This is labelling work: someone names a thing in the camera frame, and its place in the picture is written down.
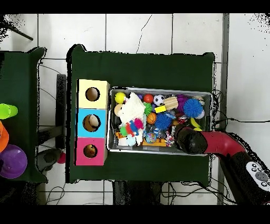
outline orange basketball toy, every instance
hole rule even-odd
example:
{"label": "orange basketball toy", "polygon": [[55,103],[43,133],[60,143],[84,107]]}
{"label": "orange basketball toy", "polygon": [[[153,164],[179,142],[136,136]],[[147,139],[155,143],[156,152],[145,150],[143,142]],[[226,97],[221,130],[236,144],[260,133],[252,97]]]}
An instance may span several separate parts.
{"label": "orange basketball toy", "polygon": [[154,112],[151,112],[146,119],[146,122],[148,124],[154,124],[156,122],[157,115]]}

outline table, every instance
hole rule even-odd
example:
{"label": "table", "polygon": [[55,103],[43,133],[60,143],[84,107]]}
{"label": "table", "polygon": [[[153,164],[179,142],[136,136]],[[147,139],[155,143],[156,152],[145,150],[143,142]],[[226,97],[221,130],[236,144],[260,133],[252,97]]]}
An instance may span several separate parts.
{"label": "table", "polygon": [[45,53],[44,48],[25,52],[0,52],[0,102],[15,105],[18,114],[2,120],[9,133],[9,144],[23,149],[27,168],[15,181],[46,182],[36,168],[37,151],[37,64]]}
{"label": "table", "polygon": [[76,80],[105,80],[111,87],[212,91],[213,53],[124,54],[87,52],[75,44],[67,53],[66,182],[75,180],[200,181],[208,185],[209,156],[108,152],[104,166],[74,166]]}

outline purple ball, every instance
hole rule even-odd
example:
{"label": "purple ball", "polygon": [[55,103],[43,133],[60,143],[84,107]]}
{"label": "purple ball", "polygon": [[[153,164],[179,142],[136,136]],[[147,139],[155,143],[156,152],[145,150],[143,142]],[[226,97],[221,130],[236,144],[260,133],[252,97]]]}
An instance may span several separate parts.
{"label": "purple ball", "polygon": [[183,94],[176,95],[176,97],[177,97],[177,101],[178,101],[178,107],[177,107],[177,110],[178,110],[180,113],[183,113],[183,112],[184,112],[183,106],[184,106],[185,102],[188,100],[188,97],[186,97],[186,96],[183,95]]}
{"label": "purple ball", "polygon": [[140,100],[143,99],[143,95],[142,94],[138,94],[137,96],[140,98]]}
{"label": "purple ball", "polygon": [[155,111],[155,108],[157,107],[157,105],[156,104],[152,104],[152,112],[156,112]]}

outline orange ball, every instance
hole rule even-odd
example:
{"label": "orange ball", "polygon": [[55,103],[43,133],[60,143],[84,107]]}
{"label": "orange ball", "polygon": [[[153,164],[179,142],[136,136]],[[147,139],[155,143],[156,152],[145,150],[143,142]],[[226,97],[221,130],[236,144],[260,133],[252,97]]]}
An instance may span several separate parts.
{"label": "orange ball", "polygon": [[152,94],[145,94],[143,97],[144,102],[152,103],[154,100],[154,96]]}
{"label": "orange ball", "polygon": [[156,122],[157,115],[154,112],[151,112],[146,119],[146,122],[148,124],[154,124]]}

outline yellow ball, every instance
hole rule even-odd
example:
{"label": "yellow ball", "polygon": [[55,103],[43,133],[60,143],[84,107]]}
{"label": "yellow ball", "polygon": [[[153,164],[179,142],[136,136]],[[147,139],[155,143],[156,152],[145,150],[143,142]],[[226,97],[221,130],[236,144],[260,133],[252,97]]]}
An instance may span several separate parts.
{"label": "yellow ball", "polygon": [[123,92],[118,92],[118,93],[115,95],[114,99],[115,99],[115,101],[116,101],[117,103],[122,104],[122,103],[124,103],[124,98],[125,98],[125,97],[126,97],[126,95],[125,95]]}

